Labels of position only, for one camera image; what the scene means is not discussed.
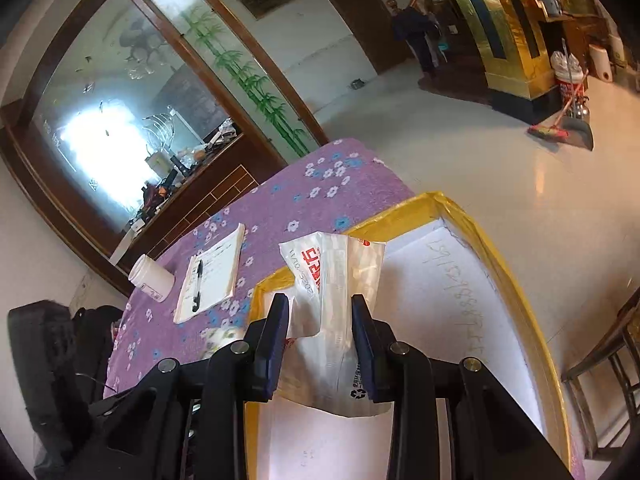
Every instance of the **person in dark clothing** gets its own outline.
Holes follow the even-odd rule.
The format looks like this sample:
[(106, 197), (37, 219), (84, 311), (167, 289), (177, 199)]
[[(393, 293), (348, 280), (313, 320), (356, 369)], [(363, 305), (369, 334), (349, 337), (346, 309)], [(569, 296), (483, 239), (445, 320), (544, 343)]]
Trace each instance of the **person in dark clothing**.
[(387, 0), (386, 6), (391, 10), (391, 26), (396, 40), (406, 41), (414, 50), (424, 75), (435, 78), (436, 70), (424, 35), (437, 38), (440, 35), (437, 25), (413, 7), (398, 9), (395, 0)]

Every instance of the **pen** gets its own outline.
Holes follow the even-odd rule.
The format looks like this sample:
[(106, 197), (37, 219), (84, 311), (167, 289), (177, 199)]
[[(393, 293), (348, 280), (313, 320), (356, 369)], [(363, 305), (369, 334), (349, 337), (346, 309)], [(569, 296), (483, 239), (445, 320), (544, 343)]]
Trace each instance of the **pen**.
[(196, 290), (193, 291), (193, 312), (197, 312), (200, 308), (200, 286), (202, 285), (202, 270), (204, 269), (204, 264), (202, 260), (198, 264), (198, 281), (196, 282)]

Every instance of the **gold pillar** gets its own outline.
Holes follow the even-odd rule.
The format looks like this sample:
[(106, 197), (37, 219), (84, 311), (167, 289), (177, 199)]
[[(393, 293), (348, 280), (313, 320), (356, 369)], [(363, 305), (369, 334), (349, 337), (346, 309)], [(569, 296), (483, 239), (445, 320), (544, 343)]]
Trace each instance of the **gold pillar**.
[(511, 0), (484, 0), (497, 29), (506, 59), (494, 57), (489, 40), (471, 0), (456, 0), (476, 41), (489, 88), (528, 100), (545, 94), (555, 85), (540, 24), (522, 2), (539, 55), (532, 57), (526, 35)]

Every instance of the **open notepad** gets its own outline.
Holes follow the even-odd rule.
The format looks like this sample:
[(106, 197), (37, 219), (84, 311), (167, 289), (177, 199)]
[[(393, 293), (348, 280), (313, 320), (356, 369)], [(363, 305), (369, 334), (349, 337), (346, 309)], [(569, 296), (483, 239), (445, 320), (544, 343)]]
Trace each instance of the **open notepad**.
[[(184, 323), (196, 314), (233, 296), (243, 238), (244, 224), (238, 224), (234, 232), (212, 248), (191, 257), (187, 275), (180, 290), (178, 306), (175, 309), (174, 323)], [(203, 269), (200, 283), (200, 307), (194, 312), (193, 297), (198, 281), (198, 264), (201, 260)]]

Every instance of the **floor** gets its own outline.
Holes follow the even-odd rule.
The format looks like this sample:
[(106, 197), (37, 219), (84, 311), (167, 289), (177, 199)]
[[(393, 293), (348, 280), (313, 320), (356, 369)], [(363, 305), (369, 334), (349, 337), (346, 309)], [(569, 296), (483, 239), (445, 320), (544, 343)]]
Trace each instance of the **floor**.
[[(485, 105), (421, 91), (418, 77), (407, 62), (316, 117), (330, 139), (361, 140), (414, 192), (441, 190), (475, 218), (524, 288), (561, 372), (640, 286), (640, 95), (590, 77), (589, 152), (532, 138)], [(624, 409), (610, 367), (583, 386), (604, 434)], [(587, 478), (605, 467), (585, 461)]]

